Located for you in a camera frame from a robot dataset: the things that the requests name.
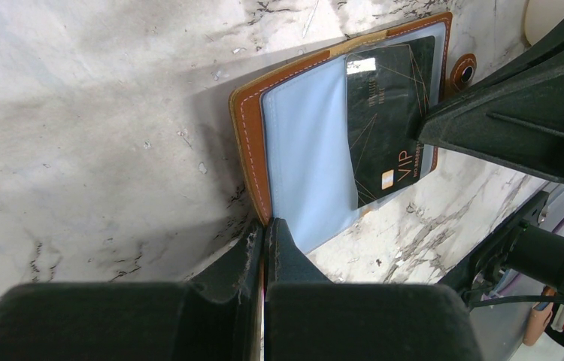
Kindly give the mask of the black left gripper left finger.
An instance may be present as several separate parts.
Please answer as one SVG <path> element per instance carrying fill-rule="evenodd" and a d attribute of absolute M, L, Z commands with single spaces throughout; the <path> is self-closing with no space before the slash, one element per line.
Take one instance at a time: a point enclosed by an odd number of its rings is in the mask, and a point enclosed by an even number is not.
<path fill-rule="evenodd" d="M 23 284 L 0 300 L 0 360 L 257 360 L 264 230 L 185 282 Z"/>

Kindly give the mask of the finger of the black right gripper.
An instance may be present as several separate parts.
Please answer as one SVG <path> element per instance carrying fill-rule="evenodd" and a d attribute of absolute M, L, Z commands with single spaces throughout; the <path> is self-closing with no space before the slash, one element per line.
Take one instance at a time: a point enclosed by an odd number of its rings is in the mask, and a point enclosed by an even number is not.
<path fill-rule="evenodd" d="M 564 19 L 525 53 L 433 107 L 418 138 L 564 184 Z"/>

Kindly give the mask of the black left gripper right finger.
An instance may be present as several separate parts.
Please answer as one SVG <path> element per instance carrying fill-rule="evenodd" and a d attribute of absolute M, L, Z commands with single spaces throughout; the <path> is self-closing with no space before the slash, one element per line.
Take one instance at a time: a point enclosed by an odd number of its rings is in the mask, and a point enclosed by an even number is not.
<path fill-rule="evenodd" d="M 272 219 L 265 245 L 267 360 L 480 360 L 468 311 L 439 284 L 330 281 Z"/>

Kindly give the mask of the brown leather card holder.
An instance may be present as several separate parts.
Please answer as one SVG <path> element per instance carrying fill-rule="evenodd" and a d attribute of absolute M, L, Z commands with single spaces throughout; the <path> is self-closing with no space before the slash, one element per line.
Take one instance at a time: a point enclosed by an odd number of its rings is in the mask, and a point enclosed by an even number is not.
<path fill-rule="evenodd" d="M 452 13 L 443 12 L 360 35 L 303 56 L 232 92 L 229 112 L 241 166 L 262 223 L 285 220 L 297 248 L 308 252 L 408 188 L 358 205 L 347 135 L 345 59 L 364 49 L 435 37 L 429 110 L 444 98 L 452 22 Z M 415 126 L 416 141 L 418 124 L 428 110 Z M 420 179 L 438 162 L 437 148 L 421 144 Z"/>

